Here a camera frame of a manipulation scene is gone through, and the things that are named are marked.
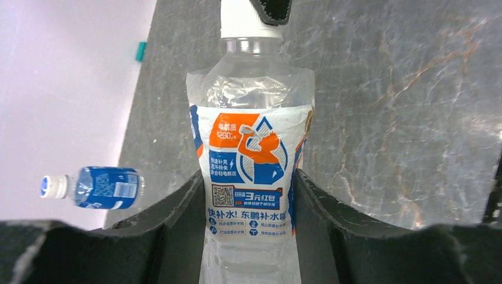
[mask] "transparent plastic film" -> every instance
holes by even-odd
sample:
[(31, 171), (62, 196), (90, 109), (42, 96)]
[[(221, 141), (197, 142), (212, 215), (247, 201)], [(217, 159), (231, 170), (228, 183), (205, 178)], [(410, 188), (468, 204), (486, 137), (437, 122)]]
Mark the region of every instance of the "transparent plastic film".
[(186, 79), (205, 183), (207, 228), (224, 242), (283, 243), (294, 234), (292, 178), (301, 167), (314, 73)]

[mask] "teal object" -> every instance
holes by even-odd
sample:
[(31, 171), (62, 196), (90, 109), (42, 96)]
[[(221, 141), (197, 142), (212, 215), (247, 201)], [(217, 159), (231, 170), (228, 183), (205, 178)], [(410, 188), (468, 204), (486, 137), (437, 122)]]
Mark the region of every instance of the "teal object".
[(146, 42), (141, 41), (138, 45), (138, 52), (136, 53), (136, 61), (142, 62), (144, 56), (144, 50), (146, 49)]

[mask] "orange figure illustration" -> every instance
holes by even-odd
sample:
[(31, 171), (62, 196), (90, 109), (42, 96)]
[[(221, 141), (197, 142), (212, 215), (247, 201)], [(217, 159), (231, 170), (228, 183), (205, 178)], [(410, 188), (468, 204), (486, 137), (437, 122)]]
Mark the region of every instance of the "orange figure illustration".
[[(254, 183), (259, 185), (271, 185), (284, 176), (279, 159), (272, 153), (279, 147), (279, 137), (271, 132), (266, 137), (260, 137), (250, 126), (242, 125), (239, 133), (242, 137), (239, 142), (239, 152), (249, 157), (254, 162)], [(258, 139), (260, 150), (255, 151), (247, 148), (250, 138)]]

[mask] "bottle with blue label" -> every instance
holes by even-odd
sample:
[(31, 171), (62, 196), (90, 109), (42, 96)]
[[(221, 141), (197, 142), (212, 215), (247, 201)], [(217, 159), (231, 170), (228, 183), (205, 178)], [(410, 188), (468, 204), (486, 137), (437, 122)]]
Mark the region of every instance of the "bottle with blue label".
[[(40, 197), (70, 198), (82, 208), (146, 209), (159, 201), (159, 196), (163, 198), (175, 191), (180, 181), (179, 177), (168, 173), (127, 167), (89, 166), (81, 168), (72, 176), (45, 176)], [(146, 185), (149, 186), (148, 191), (145, 191)]]
[(187, 74), (204, 178), (209, 284), (298, 283), (292, 181), (314, 106), (314, 72), (281, 57), (281, 27), (249, 0), (221, 0), (227, 52)]

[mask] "bottle neck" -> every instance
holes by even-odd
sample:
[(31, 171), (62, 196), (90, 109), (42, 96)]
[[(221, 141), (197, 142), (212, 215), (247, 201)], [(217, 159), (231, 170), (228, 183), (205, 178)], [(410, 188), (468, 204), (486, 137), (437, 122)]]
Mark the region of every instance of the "bottle neck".
[(274, 54), (281, 49), (279, 38), (230, 38), (227, 40), (227, 53), (231, 54)]

